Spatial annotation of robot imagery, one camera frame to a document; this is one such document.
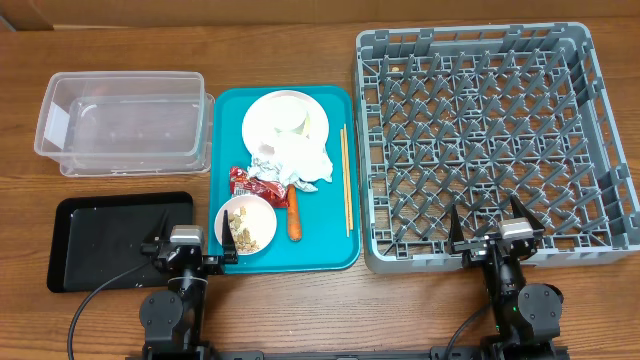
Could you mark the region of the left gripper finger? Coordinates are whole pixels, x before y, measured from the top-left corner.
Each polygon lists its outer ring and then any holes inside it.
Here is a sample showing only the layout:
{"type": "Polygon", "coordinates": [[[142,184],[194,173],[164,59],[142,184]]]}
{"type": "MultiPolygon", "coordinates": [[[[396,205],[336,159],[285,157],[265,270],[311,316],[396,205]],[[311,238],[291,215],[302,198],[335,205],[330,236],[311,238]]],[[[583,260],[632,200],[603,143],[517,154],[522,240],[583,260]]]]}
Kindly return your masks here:
{"type": "Polygon", "coordinates": [[[221,229],[221,245],[225,257],[236,257],[237,250],[233,238],[233,234],[229,225],[228,211],[223,212],[222,229],[221,229]]]}
{"type": "Polygon", "coordinates": [[[164,210],[159,220],[156,222],[156,224],[153,226],[153,228],[147,235],[148,243],[155,244],[167,237],[166,227],[168,222],[168,216],[169,216],[169,212],[167,210],[164,210]]]}

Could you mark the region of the food scraps pile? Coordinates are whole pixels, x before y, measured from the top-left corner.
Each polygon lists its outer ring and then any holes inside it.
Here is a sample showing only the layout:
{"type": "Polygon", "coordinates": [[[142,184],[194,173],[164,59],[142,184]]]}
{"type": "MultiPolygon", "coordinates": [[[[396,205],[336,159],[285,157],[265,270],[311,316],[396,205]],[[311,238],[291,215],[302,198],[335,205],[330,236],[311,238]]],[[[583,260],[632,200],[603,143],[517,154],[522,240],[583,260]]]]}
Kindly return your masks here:
{"type": "Polygon", "coordinates": [[[250,221],[244,206],[228,215],[228,224],[236,250],[240,254],[254,253],[259,250],[257,241],[251,235],[250,221]]]}

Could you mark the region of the orange carrot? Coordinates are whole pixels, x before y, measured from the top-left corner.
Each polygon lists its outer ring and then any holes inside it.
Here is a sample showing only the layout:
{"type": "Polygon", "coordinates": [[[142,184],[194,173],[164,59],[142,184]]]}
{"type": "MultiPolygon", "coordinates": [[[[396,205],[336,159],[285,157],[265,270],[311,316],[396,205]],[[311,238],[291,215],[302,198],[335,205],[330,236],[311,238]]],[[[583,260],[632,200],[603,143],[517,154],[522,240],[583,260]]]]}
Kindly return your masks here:
{"type": "Polygon", "coordinates": [[[287,187],[287,230],[289,238],[294,241],[300,241],[302,238],[302,229],[300,223],[299,207],[296,188],[294,185],[287,187]]]}

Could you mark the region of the red snack wrapper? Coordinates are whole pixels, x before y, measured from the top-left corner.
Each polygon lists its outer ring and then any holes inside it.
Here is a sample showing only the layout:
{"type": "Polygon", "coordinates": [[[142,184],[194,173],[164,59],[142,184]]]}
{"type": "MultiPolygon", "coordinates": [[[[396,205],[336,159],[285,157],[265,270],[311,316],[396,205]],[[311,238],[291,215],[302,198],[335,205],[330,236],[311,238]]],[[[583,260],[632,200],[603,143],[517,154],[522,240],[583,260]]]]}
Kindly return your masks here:
{"type": "Polygon", "coordinates": [[[267,201],[273,208],[289,206],[287,190],[277,182],[250,177],[246,170],[237,166],[231,167],[229,181],[232,196],[256,195],[267,201]]]}

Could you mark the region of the white napkin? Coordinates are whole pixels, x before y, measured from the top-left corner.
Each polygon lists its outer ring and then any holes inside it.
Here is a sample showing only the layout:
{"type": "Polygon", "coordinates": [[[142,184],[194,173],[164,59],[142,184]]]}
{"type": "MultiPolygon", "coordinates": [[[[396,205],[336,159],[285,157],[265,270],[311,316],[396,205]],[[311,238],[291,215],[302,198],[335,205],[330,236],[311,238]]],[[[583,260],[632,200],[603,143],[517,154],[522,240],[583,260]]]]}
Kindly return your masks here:
{"type": "Polygon", "coordinates": [[[247,169],[250,177],[284,187],[293,185],[304,192],[316,192],[319,180],[333,182],[333,163],[323,145],[302,135],[281,133],[270,148],[271,155],[259,151],[252,156],[247,169]]]}

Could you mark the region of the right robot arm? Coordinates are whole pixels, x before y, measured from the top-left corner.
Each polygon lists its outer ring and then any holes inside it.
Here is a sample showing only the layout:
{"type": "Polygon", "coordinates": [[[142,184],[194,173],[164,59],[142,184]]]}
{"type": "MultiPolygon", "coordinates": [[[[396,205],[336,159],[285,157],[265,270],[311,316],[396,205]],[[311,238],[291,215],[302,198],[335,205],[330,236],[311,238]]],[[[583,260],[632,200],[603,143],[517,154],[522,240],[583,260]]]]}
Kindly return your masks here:
{"type": "Polygon", "coordinates": [[[509,197],[513,217],[498,223],[498,231],[477,242],[464,238],[457,208],[450,209],[449,252],[462,256],[465,268],[482,269],[489,297],[449,340],[444,359],[568,359],[568,349],[554,345],[560,336],[564,295],[551,284],[529,284],[521,261],[537,253],[544,225],[515,195],[509,197]],[[492,311],[497,333],[474,348],[456,345],[461,333],[478,317],[492,311]]]}

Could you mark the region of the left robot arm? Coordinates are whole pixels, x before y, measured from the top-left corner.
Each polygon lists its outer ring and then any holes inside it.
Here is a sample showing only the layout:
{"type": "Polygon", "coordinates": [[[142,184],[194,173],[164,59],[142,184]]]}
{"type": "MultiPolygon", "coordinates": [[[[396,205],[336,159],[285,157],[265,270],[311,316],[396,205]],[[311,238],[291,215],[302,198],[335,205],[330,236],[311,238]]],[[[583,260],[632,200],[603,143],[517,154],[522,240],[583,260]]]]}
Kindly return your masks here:
{"type": "Polygon", "coordinates": [[[168,276],[167,288],[149,295],[139,310],[145,330],[144,359],[220,359],[214,346],[201,339],[208,278],[223,275],[238,262],[228,217],[223,217],[220,255],[203,253],[204,233],[197,225],[168,228],[164,212],[146,235],[140,252],[168,276]]]}

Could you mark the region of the black plastic tray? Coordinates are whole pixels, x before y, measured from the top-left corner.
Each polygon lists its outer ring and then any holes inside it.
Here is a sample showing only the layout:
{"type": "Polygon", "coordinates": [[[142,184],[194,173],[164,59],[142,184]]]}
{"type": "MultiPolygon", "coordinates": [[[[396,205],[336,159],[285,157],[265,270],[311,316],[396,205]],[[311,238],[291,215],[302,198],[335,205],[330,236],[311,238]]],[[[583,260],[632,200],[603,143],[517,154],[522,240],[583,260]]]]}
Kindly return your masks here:
{"type": "Polygon", "coordinates": [[[168,228],[191,225],[193,198],[187,192],[76,197],[61,201],[55,213],[47,272],[53,293],[92,291],[143,264],[110,289],[164,286],[167,276],[140,252],[146,235],[167,210],[168,228]]]}

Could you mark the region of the teal plastic tray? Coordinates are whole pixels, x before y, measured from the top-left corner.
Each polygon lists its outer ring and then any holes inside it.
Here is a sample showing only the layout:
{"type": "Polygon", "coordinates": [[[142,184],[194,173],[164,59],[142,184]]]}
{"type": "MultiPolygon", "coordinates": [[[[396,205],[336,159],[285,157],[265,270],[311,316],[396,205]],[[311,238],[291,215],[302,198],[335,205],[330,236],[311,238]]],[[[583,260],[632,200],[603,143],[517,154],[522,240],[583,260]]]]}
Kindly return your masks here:
{"type": "MultiPolygon", "coordinates": [[[[230,169],[233,166],[245,167],[251,159],[241,135],[244,115],[250,105],[274,90],[273,87],[230,89],[222,93],[214,105],[208,240],[210,254],[221,252],[214,233],[214,223],[218,211],[231,198],[230,169]]],[[[302,229],[299,242],[289,239],[287,212],[277,209],[277,229],[271,243],[257,254],[241,256],[238,264],[227,266],[228,274],[342,270],[353,265],[359,257],[362,239],[357,171],[350,170],[354,230],[348,233],[341,164],[342,128],[348,130],[349,164],[354,166],[358,159],[351,97],[334,85],[298,86],[296,90],[315,99],[328,115],[326,149],[334,164],[333,181],[327,183],[321,180],[317,183],[316,192],[297,194],[302,229]]]]}

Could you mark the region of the grey dish rack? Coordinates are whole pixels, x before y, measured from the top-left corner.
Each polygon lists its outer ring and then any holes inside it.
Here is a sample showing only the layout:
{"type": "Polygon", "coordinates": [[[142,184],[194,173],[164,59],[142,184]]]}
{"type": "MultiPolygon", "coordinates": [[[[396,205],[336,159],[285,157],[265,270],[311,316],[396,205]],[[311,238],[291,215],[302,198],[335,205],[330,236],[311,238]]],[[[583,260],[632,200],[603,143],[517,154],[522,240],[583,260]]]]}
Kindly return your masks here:
{"type": "Polygon", "coordinates": [[[585,25],[366,30],[354,77],[371,271],[457,270],[450,210],[474,241],[512,197],[545,229],[532,265],[638,250],[639,200],[585,25]]]}

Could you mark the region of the large white plate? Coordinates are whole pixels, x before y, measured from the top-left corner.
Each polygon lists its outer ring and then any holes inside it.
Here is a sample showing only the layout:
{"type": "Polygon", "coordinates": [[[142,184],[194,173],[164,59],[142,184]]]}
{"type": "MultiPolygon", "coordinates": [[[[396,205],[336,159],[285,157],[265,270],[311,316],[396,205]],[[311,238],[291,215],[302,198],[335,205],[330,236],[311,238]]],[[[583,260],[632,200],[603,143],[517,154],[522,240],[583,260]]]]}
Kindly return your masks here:
{"type": "Polygon", "coordinates": [[[294,96],[302,100],[309,111],[308,134],[302,135],[318,145],[325,145],[329,135],[328,116],[318,101],[300,91],[277,90],[260,97],[247,110],[242,122],[242,139],[251,155],[259,151],[271,154],[268,150],[274,144],[277,133],[269,124],[266,103],[269,99],[281,96],[294,96]]]}

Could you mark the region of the clear plastic bin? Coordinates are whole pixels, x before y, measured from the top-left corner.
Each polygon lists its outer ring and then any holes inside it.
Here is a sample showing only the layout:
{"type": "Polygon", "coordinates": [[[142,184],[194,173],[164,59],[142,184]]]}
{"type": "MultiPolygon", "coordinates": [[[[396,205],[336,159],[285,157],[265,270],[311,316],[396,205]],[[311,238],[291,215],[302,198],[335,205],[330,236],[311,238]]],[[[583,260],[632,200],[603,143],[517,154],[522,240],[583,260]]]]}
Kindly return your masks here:
{"type": "Polygon", "coordinates": [[[58,72],[34,150],[67,177],[205,173],[213,106],[198,72],[58,72]]]}

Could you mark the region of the white cup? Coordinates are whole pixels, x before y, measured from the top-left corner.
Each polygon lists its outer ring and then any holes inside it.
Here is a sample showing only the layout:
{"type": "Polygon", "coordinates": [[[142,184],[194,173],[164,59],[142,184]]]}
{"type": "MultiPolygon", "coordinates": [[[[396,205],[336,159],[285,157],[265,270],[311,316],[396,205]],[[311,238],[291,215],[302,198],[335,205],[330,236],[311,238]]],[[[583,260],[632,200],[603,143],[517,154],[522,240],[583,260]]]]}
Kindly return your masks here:
{"type": "Polygon", "coordinates": [[[269,124],[277,133],[307,135],[309,111],[305,103],[294,96],[269,99],[266,103],[269,124]]]}

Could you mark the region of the wooden chopstick right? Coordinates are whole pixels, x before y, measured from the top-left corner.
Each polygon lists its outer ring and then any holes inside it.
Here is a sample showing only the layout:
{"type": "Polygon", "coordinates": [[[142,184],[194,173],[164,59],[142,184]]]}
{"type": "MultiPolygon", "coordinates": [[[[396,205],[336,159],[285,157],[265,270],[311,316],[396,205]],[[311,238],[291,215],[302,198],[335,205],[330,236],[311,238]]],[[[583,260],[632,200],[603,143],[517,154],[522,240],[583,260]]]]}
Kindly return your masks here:
{"type": "Polygon", "coordinates": [[[345,192],[346,192],[346,209],[348,216],[348,229],[349,232],[354,230],[353,219],[353,202],[352,202],[352,190],[351,190],[351,176],[350,176],[350,162],[349,162],[349,148],[348,148],[348,134],[346,124],[342,129],[342,151],[343,151],[343,165],[345,175],[345,192]]]}

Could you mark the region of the wooden chopstick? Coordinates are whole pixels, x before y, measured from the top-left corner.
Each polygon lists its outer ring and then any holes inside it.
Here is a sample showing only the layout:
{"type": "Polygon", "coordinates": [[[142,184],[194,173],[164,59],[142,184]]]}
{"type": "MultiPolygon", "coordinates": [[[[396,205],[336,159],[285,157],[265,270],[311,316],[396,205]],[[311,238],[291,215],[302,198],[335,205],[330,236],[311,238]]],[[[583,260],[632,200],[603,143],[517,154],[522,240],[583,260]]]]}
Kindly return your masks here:
{"type": "Polygon", "coordinates": [[[346,157],[345,157],[345,147],[344,147],[344,128],[340,129],[340,147],[341,147],[341,165],[342,165],[342,177],[343,177],[343,197],[344,197],[344,210],[345,210],[345,228],[346,228],[346,237],[349,238],[350,235],[350,221],[349,221],[349,204],[348,204],[348,185],[347,179],[348,175],[346,174],[346,157]]]}
{"type": "Polygon", "coordinates": [[[346,124],[342,129],[342,151],[343,151],[343,165],[345,175],[345,192],[346,192],[346,209],[348,216],[348,229],[349,232],[354,230],[353,219],[353,202],[352,202],[352,190],[351,190],[351,176],[350,176],[350,162],[349,162],[349,148],[348,148],[348,134],[346,124]]]}

